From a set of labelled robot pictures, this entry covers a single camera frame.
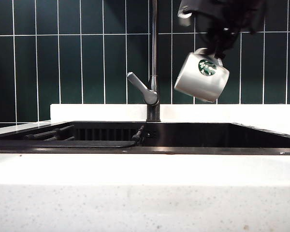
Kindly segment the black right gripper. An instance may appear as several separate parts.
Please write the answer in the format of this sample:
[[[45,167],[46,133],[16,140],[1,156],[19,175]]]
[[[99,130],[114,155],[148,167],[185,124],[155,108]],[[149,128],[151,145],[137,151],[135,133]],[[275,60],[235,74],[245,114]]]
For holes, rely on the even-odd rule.
[[[209,20],[206,29],[208,53],[224,59],[243,29],[254,34],[262,26],[265,0],[196,0],[193,13]]]

